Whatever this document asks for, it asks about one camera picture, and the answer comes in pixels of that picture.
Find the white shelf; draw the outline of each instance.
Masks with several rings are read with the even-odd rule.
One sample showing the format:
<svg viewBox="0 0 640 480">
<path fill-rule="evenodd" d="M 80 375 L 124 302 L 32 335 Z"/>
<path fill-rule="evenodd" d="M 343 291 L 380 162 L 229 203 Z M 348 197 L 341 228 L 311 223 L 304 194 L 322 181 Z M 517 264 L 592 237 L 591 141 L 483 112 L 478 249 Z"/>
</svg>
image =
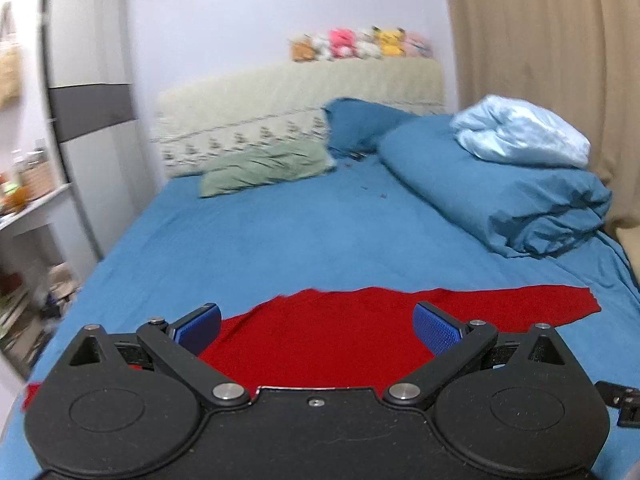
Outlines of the white shelf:
<svg viewBox="0 0 640 480">
<path fill-rule="evenodd" d="M 36 211 L 36 209 L 44 206 L 47 202 L 50 202 L 51 200 L 53 200 L 60 193 L 66 191 L 69 187 L 70 187 L 70 184 L 63 184 L 62 186 L 52 191 L 51 193 L 46 194 L 45 196 L 42 196 L 34 200 L 19 213 L 10 213 L 8 215 L 3 216 L 2 219 L 0 219 L 0 231 L 9 227 L 11 224 L 16 223 L 18 220 L 20 220 L 21 218 L 24 218 L 29 213 Z"/>
</svg>

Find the metal screw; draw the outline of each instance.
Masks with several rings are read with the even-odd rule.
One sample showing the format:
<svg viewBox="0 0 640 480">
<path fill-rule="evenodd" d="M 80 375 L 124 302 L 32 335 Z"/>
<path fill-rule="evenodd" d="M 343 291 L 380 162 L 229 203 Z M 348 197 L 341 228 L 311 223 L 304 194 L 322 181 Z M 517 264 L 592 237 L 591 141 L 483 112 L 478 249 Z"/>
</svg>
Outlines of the metal screw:
<svg viewBox="0 0 640 480">
<path fill-rule="evenodd" d="M 212 393 L 221 400 L 234 400 L 242 397 L 244 388 L 237 383 L 222 383 L 213 388 Z"/>
<path fill-rule="evenodd" d="M 389 393 L 396 399 L 411 400 L 420 395 L 420 388 L 411 383 L 398 383 L 389 388 Z"/>
</svg>

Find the pikachu plush toy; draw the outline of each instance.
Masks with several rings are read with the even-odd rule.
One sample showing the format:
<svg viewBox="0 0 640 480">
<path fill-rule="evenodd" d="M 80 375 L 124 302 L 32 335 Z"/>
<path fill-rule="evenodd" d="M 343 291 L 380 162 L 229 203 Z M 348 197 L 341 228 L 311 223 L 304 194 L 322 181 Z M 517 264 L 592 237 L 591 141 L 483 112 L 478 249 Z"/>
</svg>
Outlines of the pikachu plush toy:
<svg viewBox="0 0 640 480">
<path fill-rule="evenodd" d="M 404 29 L 380 30 L 377 27 L 373 27 L 373 32 L 376 35 L 376 40 L 383 56 L 404 56 L 404 50 L 402 49 Z"/>
</svg>

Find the brown plush toy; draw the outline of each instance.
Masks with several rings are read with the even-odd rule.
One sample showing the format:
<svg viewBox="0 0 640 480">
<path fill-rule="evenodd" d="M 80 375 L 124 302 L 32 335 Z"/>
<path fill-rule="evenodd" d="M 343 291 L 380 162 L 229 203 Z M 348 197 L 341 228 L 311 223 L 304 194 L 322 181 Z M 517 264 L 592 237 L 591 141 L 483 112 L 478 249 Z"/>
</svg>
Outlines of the brown plush toy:
<svg viewBox="0 0 640 480">
<path fill-rule="evenodd" d="M 313 61 L 316 59 L 316 51 L 311 46 L 309 36 L 297 36 L 290 41 L 291 59 L 295 62 Z"/>
</svg>

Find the blue bed sheet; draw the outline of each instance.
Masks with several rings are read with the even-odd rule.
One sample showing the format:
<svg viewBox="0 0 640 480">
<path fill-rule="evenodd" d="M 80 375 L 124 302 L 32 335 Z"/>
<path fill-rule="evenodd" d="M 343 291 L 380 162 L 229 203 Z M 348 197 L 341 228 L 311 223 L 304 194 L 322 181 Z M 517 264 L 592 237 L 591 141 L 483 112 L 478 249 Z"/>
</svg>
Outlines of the blue bed sheet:
<svg viewBox="0 0 640 480">
<path fill-rule="evenodd" d="M 377 156 L 316 178 L 199 199 L 197 177 L 172 180 L 86 282 L 33 372 L 42 380 L 77 330 L 130 332 L 215 301 L 225 317 L 309 287 L 481 290 L 588 286 L 602 312 L 559 329 L 591 379 L 640 385 L 640 294 L 625 256 L 602 234 L 557 257 L 505 258 L 446 221 Z M 640 460 L 640 431 L 612 431 L 594 468 L 620 480 Z M 15 410 L 0 478 L 39 468 Z"/>
</svg>

